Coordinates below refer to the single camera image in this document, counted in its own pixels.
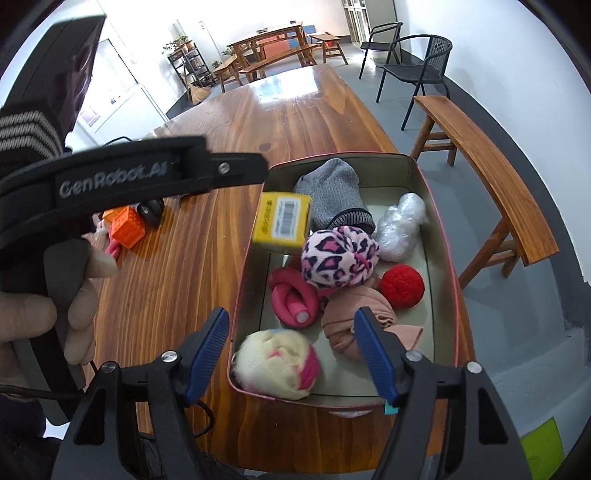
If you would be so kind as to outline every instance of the blue gripper pad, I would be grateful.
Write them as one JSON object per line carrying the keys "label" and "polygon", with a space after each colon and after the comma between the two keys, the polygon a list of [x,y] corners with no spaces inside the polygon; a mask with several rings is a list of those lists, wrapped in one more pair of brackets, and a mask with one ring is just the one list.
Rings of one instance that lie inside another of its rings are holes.
{"label": "blue gripper pad", "polygon": [[175,391],[184,397],[187,406],[193,405],[205,393],[229,329],[227,311],[215,308],[203,327],[189,335],[179,347],[182,360]]}
{"label": "blue gripper pad", "polygon": [[355,340],[368,364],[369,373],[380,397],[391,404],[398,397],[395,381],[395,368],[380,341],[383,335],[394,335],[382,330],[372,311],[363,307],[355,312],[353,320]]}

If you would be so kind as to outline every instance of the yellow-green sticker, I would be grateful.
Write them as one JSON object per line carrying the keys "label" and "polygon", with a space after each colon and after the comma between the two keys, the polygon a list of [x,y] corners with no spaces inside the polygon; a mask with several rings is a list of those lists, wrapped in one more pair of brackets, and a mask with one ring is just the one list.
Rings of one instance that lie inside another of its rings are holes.
{"label": "yellow-green sticker", "polygon": [[549,480],[564,460],[560,432],[554,418],[521,439],[532,480]]}

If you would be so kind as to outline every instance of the finger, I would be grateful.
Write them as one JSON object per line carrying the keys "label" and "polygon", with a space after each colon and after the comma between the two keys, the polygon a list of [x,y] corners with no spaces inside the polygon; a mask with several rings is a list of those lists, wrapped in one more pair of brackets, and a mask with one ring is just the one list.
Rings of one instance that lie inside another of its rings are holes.
{"label": "finger", "polygon": [[99,294],[88,279],[82,282],[80,290],[68,309],[68,322],[74,330],[85,330],[99,308]]}
{"label": "finger", "polygon": [[0,292],[0,343],[43,335],[56,318],[56,306],[47,297]]}
{"label": "finger", "polygon": [[115,272],[117,272],[115,259],[109,254],[93,248],[86,266],[86,278],[108,278],[115,275]]}
{"label": "finger", "polygon": [[16,387],[29,386],[22,374],[17,356],[10,343],[0,345],[0,379],[2,379],[3,384],[14,385]]}
{"label": "finger", "polygon": [[77,365],[86,356],[95,337],[94,325],[90,324],[85,330],[68,329],[64,344],[64,357],[71,365]]}
{"label": "finger", "polygon": [[80,363],[82,365],[88,365],[90,363],[90,361],[95,357],[95,350],[96,350],[96,342],[94,339],[92,339],[92,343],[88,347],[88,351],[86,352],[86,355],[84,356],[82,361],[80,361]]}

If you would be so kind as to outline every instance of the barcode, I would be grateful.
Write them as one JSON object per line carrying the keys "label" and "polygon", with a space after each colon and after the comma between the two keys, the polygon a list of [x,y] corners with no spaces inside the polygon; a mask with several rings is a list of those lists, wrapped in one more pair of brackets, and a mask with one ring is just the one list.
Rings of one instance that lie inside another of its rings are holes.
{"label": "barcode", "polygon": [[291,198],[279,198],[275,214],[275,238],[296,238],[297,216],[300,210],[300,200]]}

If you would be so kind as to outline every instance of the door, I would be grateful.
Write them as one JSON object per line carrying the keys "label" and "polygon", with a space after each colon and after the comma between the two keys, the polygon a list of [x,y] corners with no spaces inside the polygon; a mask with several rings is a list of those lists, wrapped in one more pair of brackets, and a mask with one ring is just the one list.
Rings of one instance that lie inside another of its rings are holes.
{"label": "door", "polygon": [[137,140],[166,120],[122,60],[111,38],[101,40],[77,119],[80,126],[102,145],[121,136]]}
{"label": "door", "polygon": [[369,40],[369,20],[365,0],[342,0],[345,16],[349,24],[351,42],[361,43]]}

